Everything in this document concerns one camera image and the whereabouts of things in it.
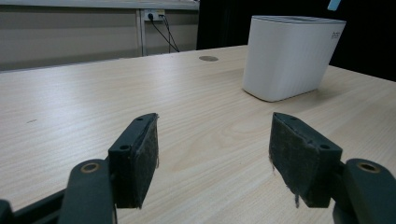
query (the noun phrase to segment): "electrical outlet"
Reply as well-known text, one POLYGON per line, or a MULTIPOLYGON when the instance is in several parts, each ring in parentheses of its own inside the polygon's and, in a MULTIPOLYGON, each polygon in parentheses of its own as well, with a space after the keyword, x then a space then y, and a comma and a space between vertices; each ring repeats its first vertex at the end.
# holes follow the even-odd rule
POLYGON ((145 21, 149 21, 149 14, 152 14, 154 21, 162 21, 161 15, 165 15, 164 9, 145 9, 145 21))

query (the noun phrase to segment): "screw hole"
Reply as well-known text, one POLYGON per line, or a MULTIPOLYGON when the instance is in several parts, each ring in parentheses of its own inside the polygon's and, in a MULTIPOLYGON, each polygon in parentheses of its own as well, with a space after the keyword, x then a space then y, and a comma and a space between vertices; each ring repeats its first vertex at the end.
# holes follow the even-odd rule
POLYGON ((324 148, 324 149, 329 149, 329 148, 330 148, 330 147, 327 146, 327 145, 320 145, 320 147, 321 147, 321 148, 324 148))
POLYGON ((84 174, 89 174, 92 172, 95 172, 99 169, 99 164, 96 162, 91 162, 88 164, 85 164, 81 167, 81 172, 84 174))
POLYGON ((130 148, 130 146, 128 146, 128 145, 120 146, 121 150, 126 150, 126 149, 129 149, 129 148, 130 148))
POLYGON ((367 162, 359 162, 358 167, 365 172, 373 174, 378 174, 380 172, 380 169, 378 167, 367 162))
POLYGON ((206 62, 215 62, 218 61, 219 59, 213 56, 201 56, 199 57, 200 60, 206 61, 206 62))

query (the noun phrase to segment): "wooden table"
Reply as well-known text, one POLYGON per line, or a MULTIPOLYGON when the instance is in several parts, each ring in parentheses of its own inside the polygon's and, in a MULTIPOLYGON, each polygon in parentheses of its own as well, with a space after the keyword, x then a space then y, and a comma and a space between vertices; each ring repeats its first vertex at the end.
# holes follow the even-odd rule
POLYGON ((0 198, 18 210, 103 159, 156 112, 160 168, 142 210, 120 223, 332 223, 295 207, 268 160, 273 112, 298 117, 396 175, 396 84, 329 66, 316 91, 266 103, 242 86, 246 46, 0 74, 0 198), (215 56, 205 62, 200 56, 215 56))

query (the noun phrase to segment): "wall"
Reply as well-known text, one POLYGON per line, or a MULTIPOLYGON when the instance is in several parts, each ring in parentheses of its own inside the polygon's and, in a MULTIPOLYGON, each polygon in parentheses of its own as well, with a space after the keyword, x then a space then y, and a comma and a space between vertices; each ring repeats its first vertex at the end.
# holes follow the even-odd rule
MULTIPOLYGON (((142 56, 138 10, 2 6, 0 71, 142 56)), ((198 11, 165 14, 179 47, 195 49, 198 11)), ((147 55, 168 51, 150 24, 146 33, 147 55)))

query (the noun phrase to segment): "white plastic box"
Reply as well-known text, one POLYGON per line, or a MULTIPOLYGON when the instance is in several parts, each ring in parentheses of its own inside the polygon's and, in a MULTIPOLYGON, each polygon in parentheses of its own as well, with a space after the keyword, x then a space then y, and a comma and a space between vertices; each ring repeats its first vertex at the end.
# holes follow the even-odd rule
POLYGON ((318 88, 345 21, 297 16, 253 16, 243 89, 279 101, 318 88))

